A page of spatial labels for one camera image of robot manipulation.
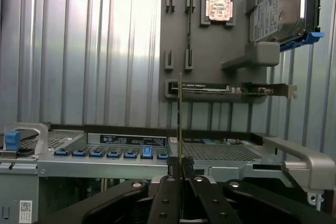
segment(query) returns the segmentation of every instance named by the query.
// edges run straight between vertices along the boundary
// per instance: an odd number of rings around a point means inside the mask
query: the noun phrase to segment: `metal wall panel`
[[[263,104],[184,103],[184,128],[267,132],[336,159],[335,0],[325,37],[281,55],[269,83],[297,98]],[[158,101],[160,0],[2,0],[0,129],[12,121],[172,127]]]

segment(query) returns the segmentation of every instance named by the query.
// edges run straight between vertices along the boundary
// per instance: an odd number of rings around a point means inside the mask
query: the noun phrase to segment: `blue tab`
[[[311,45],[318,42],[322,37],[324,37],[324,33],[318,33],[318,32],[309,33],[305,39],[291,41],[284,45],[281,45],[280,51],[284,52],[304,45]]]
[[[54,152],[55,156],[68,156],[69,152],[65,149],[59,149],[57,151]]]
[[[119,153],[118,152],[109,152],[106,157],[119,157]]]
[[[103,157],[103,152],[91,152],[90,157]]]
[[[142,156],[143,157],[152,157],[152,147],[151,146],[144,146],[142,148]]]
[[[127,152],[124,155],[124,158],[137,158],[137,157],[136,157],[136,154],[134,152]]]
[[[85,151],[74,151],[74,152],[72,153],[72,155],[75,156],[75,157],[85,157],[86,154],[87,154],[87,153],[86,153]]]
[[[21,147],[21,132],[10,131],[5,133],[6,151],[17,151]]]
[[[162,154],[159,154],[158,159],[167,159],[168,158],[168,154],[165,154],[165,153],[162,153]]]

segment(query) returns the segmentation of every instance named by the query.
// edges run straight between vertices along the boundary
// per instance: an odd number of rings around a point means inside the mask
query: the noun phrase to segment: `metal mesh grille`
[[[260,156],[241,145],[183,145],[183,156],[202,160],[256,161]]]
[[[48,132],[48,148],[55,149],[61,146],[66,140],[73,139],[78,136],[78,132],[68,131],[50,131]],[[23,140],[21,148],[34,149],[37,144],[37,139]]]

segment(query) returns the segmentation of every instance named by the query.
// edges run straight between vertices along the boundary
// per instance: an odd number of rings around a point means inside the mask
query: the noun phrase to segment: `silver handle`
[[[284,161],[283,168],[306,191],[334,188],[336,166],[328,155],[278,137],[264,137],[263,142],[301,160],[300,162]]]
[[[35,147],[35,155],[48,152],[48,127],[43,123],[12,123],[5,127],[5,132],[17,129],[34,130],[38,133],[38,141]]]

